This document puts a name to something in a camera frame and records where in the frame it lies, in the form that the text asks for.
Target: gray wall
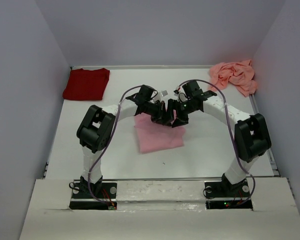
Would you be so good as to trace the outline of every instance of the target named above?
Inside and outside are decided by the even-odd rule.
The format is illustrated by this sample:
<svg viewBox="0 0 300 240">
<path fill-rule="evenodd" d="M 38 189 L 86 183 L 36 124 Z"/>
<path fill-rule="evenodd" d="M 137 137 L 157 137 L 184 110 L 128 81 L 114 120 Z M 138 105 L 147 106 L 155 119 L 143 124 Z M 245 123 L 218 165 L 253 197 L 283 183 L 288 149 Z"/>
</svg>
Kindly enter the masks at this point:
<svg viewBox="0 0 300 240">
<path fill-rule="evenodd" d="M 17 240 L 69 66 L 34 0 L 0 0 L 0 240 Z"/>
<path fill-rule="evenodd" d="M 252 58 L 284 0 L 36 0 L 71 66 Z"/>
<path fill-rule="evenodd" d="M 290 178 L 300 212 L 300 0 L 287 0 L 254 56 L 259 89 L 280 173 Z"/>
</svg>

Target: dark red folded cloth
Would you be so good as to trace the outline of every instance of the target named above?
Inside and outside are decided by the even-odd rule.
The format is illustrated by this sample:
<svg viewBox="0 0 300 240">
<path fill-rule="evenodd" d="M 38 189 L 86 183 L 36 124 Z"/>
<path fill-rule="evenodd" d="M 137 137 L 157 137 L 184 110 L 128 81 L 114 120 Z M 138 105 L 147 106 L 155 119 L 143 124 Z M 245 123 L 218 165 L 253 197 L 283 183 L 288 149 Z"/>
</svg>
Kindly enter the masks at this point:
<svg viewBox="0 0 300 240">
<path fill-rule="evenodd" d="M 63 91 L 63 98 L 74 101 L 100 101 L 109 81 L 110 71 L 76 69 L 70 71 L 70 77 Z"/>
</svg>

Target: cloth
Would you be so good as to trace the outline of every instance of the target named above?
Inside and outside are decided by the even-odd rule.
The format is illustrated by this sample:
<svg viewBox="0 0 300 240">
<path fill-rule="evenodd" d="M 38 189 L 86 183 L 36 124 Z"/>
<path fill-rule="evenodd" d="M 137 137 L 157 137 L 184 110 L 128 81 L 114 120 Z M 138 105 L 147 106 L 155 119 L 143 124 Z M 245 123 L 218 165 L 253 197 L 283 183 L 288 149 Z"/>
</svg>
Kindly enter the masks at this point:
<svg viewBox="0 0 300 240">
<path fill-rule="evenodd" d="M 168 127 L 153 123 L 151 116 L 141 113 L 134 117 L 136 134 L 142 154 L 182 147 L 182 136 L 186 129 L 183 126 Z"/>
<path fill-rule="evenodd" d="M 245 97 L 254 94 L 258 88 L 257 82 L 252 80 L 255 75 L 251 67 L 252 60 L 241 62 L 221 62 L 210 68 L 210 82 L 220 90 L 225 89 L 228 83 L 232 83 Z"/>
<path fill-rule="evenodd" d="M 63 91 L 63 98 L 74 101 L 100 101 L 103 98 L 110 71 L 76 69 L 70 71 L 70 77 Z"/>
</svg>

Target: pink cloth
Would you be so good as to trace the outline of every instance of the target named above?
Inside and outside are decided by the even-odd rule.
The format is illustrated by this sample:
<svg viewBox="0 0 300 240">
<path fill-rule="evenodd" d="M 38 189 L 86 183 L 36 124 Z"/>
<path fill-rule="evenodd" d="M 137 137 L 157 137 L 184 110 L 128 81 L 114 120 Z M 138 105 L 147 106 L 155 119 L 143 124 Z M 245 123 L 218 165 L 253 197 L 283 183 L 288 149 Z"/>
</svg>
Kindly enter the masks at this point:
<svg viewBox="0 0 300 240">
<path fill-rule="evenodd" d="M 254 94 L 257 90 L 257 82 L 252 80 L 255 75 L 254 69 L 251 67 L 252 60 L 244 60 L 241 62 L 221 62 L 210 68 L 210 82 L 216 85 L 220 90 L 225 89 L 228 82 L 235 87 L 245 97 Z"/>
<path fill-rule="evenodd" d="M 135 129 L 142 154 L 182 147 L 182 136 L 186 129 L 183 126 L 168 127 L 153 123 L 150 115 L 141 113 L 134 117 Z"/>
</svg>

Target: salmon pink cloth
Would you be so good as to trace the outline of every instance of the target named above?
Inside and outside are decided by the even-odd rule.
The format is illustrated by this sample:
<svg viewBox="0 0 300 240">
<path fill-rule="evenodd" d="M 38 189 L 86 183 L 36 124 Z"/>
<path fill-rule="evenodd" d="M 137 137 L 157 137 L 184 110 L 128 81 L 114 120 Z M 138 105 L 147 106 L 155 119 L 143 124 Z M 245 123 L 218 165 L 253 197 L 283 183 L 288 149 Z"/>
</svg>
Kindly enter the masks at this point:
<svg viewBox="0 0 300 240">
<path fill-rule="evenodd" d="M 255 71 L 252 68 L 252 60 L 241 62 L 221 62 L 210 68 L 210 83 L 216 85 L 220 90 L 225 89 L 228 83 L 232 83 L 245 97 L 254 94 L 257 90 L 257 82 L 252 80 Z"/>
<path fill-rule="evenodd" d="M 136 115 L 134 122 L 142 154 L 174 149 L 184 145 L 182 136 L 186 129 L 183 126 L 171 128 L 153 123 L 150 115 L 145 113 Z"/>
</svg>

